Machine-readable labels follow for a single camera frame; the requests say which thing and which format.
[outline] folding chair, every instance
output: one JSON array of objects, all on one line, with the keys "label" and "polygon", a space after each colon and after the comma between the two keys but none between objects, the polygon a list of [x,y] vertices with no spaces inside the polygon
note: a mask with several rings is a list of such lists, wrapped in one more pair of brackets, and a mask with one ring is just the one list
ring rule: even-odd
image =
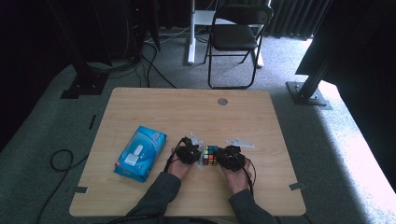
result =
[{"label": "folding chair", "polygon": [[[212,21],[212,26],[207,41],[206,57],[209,57],[208,85],[211,89],[247,89],[256,76],[258,56],[254,59],[253,75],[249,84],[245,86],[212,86],[212,57],[214,56],[244,56],[243,63],[250,52],[257,50],[260,53],[262,34],[265,27],[273,17],[273,10],[263,5],[228,5],[218,9]],[[218,24],[217,20],[223,19],[232,24]],[[254,34],[252,28],[258,26],[258,33]],[[212,49],[218,51],[246,51],[246,54],[212,54]]]}]

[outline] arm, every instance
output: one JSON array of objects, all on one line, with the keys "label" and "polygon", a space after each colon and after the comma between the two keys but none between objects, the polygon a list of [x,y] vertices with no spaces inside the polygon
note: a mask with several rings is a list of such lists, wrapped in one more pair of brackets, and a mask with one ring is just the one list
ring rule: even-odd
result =
[{"label": "arm", "polygon": [[251,196],[248,189],[239,191],[229,199],[233,212],[241,224],[267,224],[274,223],[274,218],[260,208]]},{"label": "arm", "polygon": [[163,215],[170,202],[172,202],[180,189],[181,181],[187,176],[192,165],[181,162],[177,155],[170,163],[167,173],[161,172],[139,203],[127,214],[139,215]]},{"label": "arm", "polygon": [[221,170],[227,179],[228,187],[233,193],[229,203],[238,222],[241,224],[274,223],[274,218],[254,202],[253,196],[248,190],[248,179],[251,177],[251,173],[248,171],[249,166],[250,161],[246,160],[245,170],[247,170],[249,176],[242,169],[233,172],[221,166]]}]

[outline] metal stand base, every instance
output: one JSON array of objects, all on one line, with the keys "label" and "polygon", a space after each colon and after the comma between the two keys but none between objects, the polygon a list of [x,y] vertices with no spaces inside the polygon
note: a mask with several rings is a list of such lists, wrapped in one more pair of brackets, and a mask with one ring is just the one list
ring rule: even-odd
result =
[{"label": "metal stand base", "polygon": [[316,89],[314,94],[308,99],[305,99],[299,95],[300,88],[304,85],[303,82],[286,82],[286,86],[289,89],[290,95],[293,98],[293,102],[296,105],[318,105],[320,109],[332,110],[332,106],[329,101],[325,100],[320,93],[319,89]]},{"label": "metal stand base", "polygon": [[78,99],[80,95],[100,95],[106,85],[107,78],[108,74],[106,73],[95,74],[92,83],[81,85],[78,76],[76,76],[69,90],[62,93],[61,99]]}]

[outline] person's right hand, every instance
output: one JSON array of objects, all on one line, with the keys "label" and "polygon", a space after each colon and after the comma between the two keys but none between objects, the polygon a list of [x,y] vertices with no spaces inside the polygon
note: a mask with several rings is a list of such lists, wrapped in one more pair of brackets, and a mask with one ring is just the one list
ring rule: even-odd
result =
[{"label": "person's right hand", "polygon": [[225,178],[227,179],[228,188],[233,194],[236,194],[244,189],[248,189],[248,180],[251,178],[251,172],[248,170],[250,167],[250,160],[245,159],[245,170],[249,176],[246,175],[243,169],[233,172],[222,166],[220,167],[221,171],[225,175]]}]

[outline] chair leg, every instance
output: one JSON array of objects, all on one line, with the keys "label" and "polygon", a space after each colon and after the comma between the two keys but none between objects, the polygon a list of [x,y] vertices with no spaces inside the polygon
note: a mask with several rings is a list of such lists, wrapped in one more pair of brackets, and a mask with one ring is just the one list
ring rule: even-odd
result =
[{"label": "chair leg", "polygon": [[254,60],[253,75],[251,77],[250,84],[248,84],[247,87],[250,87],[254,82],[254,78],[256,76],[257,64],[259,63],[259,53],[261,48],[262,48],[262,36],[260,37],[259,46],[257,47],[257,55]]},{"label": "chair leg", "polygon": [[244,62],[245,62],[245,59],[248,57],[248,54],[249,54],[249,53],[250,53],[250,51],[248,51],[247,54],[245,54],[244,59],[243,59],[242,62],[240,62],[240,63],[244,63]]},{"label": "chair leg", "polygon": [[206,53],[205,53],[205,58],[204,58],[204,63],[206,63],[206,57],[207,57],[207,51],[209,50],[209,45],[210,45],[210,36],[207,39],[207,45],[206,45]]},{"label": "chair leg", "polygon": [[211,73],[212,73],[212,42],[209,41],[207,46],[208,46],[208,49],[209,49],[209,69],[208,69],[208,72],[207,72],[207,85],[209,85],[209,87],[211,89],[214,89],[214,87],[210,83],[210,78],[211,78]]}]

